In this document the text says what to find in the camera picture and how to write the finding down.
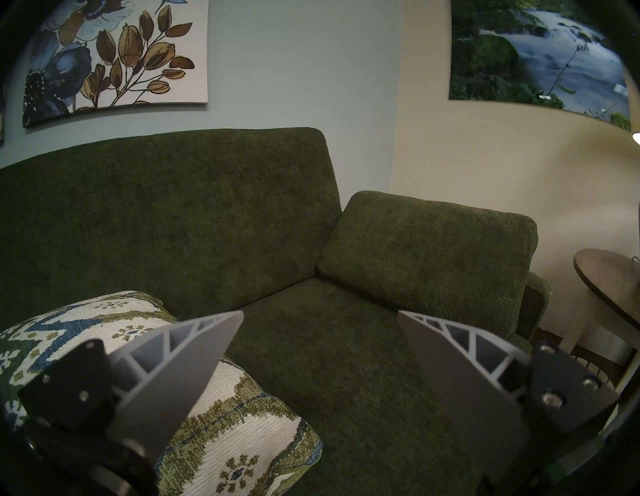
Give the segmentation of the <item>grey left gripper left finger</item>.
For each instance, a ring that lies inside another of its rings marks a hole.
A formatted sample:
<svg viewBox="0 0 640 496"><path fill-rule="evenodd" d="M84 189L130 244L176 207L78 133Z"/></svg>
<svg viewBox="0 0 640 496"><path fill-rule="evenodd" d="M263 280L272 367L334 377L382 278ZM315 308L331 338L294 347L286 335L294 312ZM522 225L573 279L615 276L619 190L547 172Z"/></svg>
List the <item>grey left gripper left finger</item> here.
<svg viewBox="0 0 640 496"><path fill-rule="evenodd" d="M242 311L153 329L107 353L80 342L18 392L25 438L42 454L108 440L156 460L199 400L244 320Z"/></svg>

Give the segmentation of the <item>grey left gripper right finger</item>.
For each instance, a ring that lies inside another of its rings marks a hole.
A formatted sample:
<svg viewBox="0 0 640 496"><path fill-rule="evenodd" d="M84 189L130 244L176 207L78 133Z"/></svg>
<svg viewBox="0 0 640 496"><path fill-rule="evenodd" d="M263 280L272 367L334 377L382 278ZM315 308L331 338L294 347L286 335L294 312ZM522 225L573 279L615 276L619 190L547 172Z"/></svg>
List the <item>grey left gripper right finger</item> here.
<svg viewBox="0 0 640 496"><path fill-rule="evenodd" d="M604 444L619 394L555 345L400 310L398 323L485 481L560 481Z"/></svg>

